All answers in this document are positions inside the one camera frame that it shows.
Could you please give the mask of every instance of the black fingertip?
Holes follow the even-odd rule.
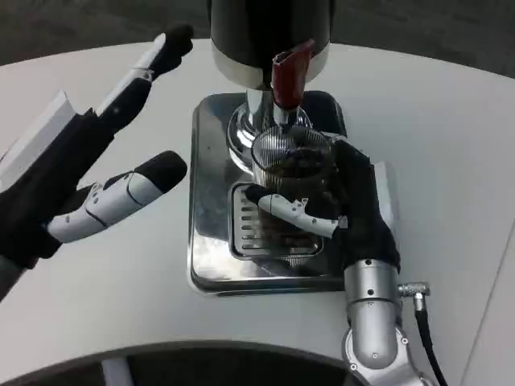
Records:
[[[154,80],[156,80],[162,74],[166,74],[171,70],[176,69],[181,65],[183,59],[181,56],[170,56],[168,58],[159,58],[160,61],[156,61],[152,66],[150,66],[150,70],[154,72]]]
[[[266,195],[272,195],[273,193],[274,192],[271,189],[253,183],[245,190],[245,197],[251,203],[255,203],[256,205],[258,205],[260,199],[262,199]]]
[[[177,55],[185,56],[189,51],[193,49],[193,42],[191,40],[188,40],[187,42],[178,44],[175,49]]]
[[[168,150],[138,166],[134,172],[145,176],[164,194],[182,181],[187,165],[177,153]]]
[[[173,27],[165,32],[167,42],[170,43],[184,43],[193,39],[193,27],[189,24],[181,24]]]

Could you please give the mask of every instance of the red handle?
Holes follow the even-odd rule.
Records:
[[[315,40],[309,39],[274,57],[272,87],[275,103],[282,109],[296,109],[303,99],[306,74]]]

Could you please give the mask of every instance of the round table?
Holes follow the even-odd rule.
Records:
[[[0,147],[59,89],[80,112],[97,105],[145,49],[105,47],[0,68]],[[331,93],[350,140],[395,170],[401,279],[431,283],[435,351],[449,384],[459,384],[515,213],[515,81],[438,60],[332,45],[326,68],[308,88]],[[193,109],[209,94],[240,91],[216,70],[209,41],[196,40],[183,64],[156,81],[142,113],[84,184],[162,150],[189,161]],[[343,293],[215,298],[192,288],[188,200],[186,177],[149,207],[63,246],[28,272],[0,304],[0,383],[184,345],[252,343],[340,359],[348,328]],[[427,370],[410,302],[404,319],[416,364]]]

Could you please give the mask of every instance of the dark floor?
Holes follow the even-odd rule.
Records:
[[[341,386],[339,368],[280,354],[244,350],[181,350],[129,357],[134,386],[284,386],[318,380]],[[100,364],[46,377],[27,386],[102,386]]]
[[[515,76],[513,0],[336,0],[332,40]],[[188,22],[208,36],[205,0],[1,0],[0,64],[153,39]]]

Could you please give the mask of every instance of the black cable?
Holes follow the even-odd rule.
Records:
[[[433,342],[431,340],[431,333],[429,330],[429,318],[427,316],[427,310],[416,310],[415,318],[417,319],[418,332],[420,333],[422,345],[426,350],[427,358],[429,359],[429,363],[433,368],[436,380],[440,386],[447,386],[447,381],[443,376],[442,370],[438,365],[438,360],[436,360],[435,352],[433,351]]]

